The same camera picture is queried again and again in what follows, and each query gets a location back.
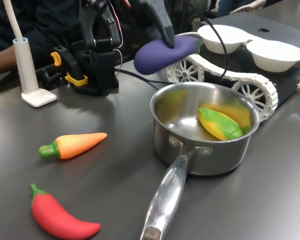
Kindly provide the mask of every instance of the yellow clip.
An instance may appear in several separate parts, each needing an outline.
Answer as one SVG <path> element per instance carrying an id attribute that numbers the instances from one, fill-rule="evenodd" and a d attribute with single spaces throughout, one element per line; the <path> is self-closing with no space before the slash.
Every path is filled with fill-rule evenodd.
<path id="1" fill-rule="evenodd" d="M 65 80 L 67 80 L 68 82 L 80 87 L 80 86 L 85 85 L 85 84 L 88 83 L 88 77 L 86 75 L 83 75 L 83 76 L 84 76 L 84 79 L 76 80 L 76 79 L 72 78 L 70 76 L 70 74 L 67 72 L 66 76 L 65 76 Z"/>
<path id="2" fill-rule="evenodd" d="M 60 66 L 61 65 L 61 57 L 60 57 L 59 53 L 57 53 L 56 51 L 54 51 L 53 53 L 51 53 L 51 56 L 54 59 L 54 65 L 56 67 Z"/>

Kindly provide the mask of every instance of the orange carrot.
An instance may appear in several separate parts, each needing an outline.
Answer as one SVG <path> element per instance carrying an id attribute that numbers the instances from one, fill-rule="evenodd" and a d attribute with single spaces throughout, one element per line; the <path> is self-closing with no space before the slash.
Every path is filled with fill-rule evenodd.
<path id="1" fill-rule="evenodd" d="M 39 148 L 39 156 L 47 158 L 57 156 L 69 159 L 92 148 L 107 137 L 106 133 L 90 133 L 59 136 L 50 145 Z"/>

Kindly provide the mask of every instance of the lamp base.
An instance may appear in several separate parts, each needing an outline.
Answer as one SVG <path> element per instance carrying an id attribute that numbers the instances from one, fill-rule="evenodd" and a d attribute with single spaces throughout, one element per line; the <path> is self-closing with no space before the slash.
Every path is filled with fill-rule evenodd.
<path id="1" fill-rule="evenodd" d="M 48 104 L 57 100 L 57 96 L 48 90 L 38 88 L 34 91 L 22 92 L 21 97 L 23 101 L 34 108 L 38 108 L 42 105 Z"/>

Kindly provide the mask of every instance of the white lamp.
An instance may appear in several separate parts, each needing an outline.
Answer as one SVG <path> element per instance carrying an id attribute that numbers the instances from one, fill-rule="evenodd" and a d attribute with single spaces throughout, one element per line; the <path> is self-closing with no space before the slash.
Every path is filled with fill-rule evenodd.
<path id="1" fill-rule="evenodd" d="M 22 87 L 21 97 L 23 101 L 35 108 L 53 102 L 57 99 L 57 96 L 38 86 L 29 42 L 27 38 L 22 37 L 11 0 L 3 0 L 3 3 L 15 35 L 13 46 L 20 76 Z"/>

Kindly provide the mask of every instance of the saucepan handle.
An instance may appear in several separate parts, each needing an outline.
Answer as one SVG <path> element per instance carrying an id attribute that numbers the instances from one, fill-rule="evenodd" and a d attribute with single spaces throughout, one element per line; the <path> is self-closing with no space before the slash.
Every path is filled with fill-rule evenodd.
<path id="1" fill-rule="evenodd" d="M 165 235 L 177 211 L 193 153 L 181 150 L 164 174 L 148 208 L 140 240 L 161 240 Z"/>

